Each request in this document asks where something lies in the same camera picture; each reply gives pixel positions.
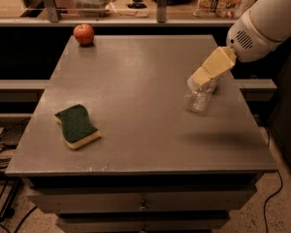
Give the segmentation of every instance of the table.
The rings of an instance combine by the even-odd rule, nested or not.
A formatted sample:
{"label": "table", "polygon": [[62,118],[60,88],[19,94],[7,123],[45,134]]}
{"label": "table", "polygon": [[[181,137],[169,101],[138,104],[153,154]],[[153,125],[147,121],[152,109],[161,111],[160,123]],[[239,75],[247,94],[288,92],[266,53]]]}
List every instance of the table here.
{"label": "table", "polygon": [[[186,109],[186,81],[210,35],[71,37],[6,171],[65,232],[196,232],[277,170],[230,73],[208,109]],[[102,138],[70,150],[54,114],[83,104]]]}

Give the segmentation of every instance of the green scouring pad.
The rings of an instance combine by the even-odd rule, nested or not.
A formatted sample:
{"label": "green scouring pad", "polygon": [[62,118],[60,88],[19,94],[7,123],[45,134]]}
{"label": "green scouring pad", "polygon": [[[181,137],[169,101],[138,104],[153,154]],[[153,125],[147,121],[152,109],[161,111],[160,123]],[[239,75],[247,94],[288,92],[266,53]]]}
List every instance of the green scouring pad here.
{"label": "green scouring pad", "polygon": [[75,105],[55,114],[62,125],[62,133],[67,145],[76,150],[101,137],[99,129],[89,121],[88,111],[83,105]]}

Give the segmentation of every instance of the gray tabletop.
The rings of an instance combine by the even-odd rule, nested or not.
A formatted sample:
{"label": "gray tabletop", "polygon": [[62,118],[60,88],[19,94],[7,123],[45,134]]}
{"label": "gray tabletop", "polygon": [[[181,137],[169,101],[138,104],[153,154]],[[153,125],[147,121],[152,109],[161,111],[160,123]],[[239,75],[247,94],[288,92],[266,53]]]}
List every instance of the gray tabletop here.
{"label": "gray tabletop", "polygon": [[[9,176],[274,171],[275,161],[230,73],[201,115],[186,81],[212,36],[71,37],[6,171]],[[70,150],[54,114],[83,104],[102,138]]]}

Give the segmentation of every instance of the red apple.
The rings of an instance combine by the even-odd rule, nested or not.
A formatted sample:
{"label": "red apple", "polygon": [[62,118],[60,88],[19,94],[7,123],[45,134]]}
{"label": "red apple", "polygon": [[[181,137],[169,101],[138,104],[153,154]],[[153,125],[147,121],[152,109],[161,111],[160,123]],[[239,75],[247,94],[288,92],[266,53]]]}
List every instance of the red apple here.
{"label": "red apple", "polygon": [[89,45],[94,40],[94,29],[89,24],[79,24],[74,29],[74,36],[80,45]]}

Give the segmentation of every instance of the silver vertical bar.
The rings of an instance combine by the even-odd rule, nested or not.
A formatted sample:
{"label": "silver vertical bar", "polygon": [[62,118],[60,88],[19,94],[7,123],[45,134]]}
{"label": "silver vertical bar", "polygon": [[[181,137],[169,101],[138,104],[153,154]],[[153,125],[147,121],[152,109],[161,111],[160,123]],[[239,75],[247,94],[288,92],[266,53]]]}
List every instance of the silver vertical bar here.
{"label": "silver vertical bar", "polygon": [[166,22],[167,0],[157,0],[157,22]]}
{"label": "silver vertical bar", "polygon": [[50,22],[58,22],[60,20],[60,13],[57,10],[55,0],[44,0],[47,12],[48,20]]}

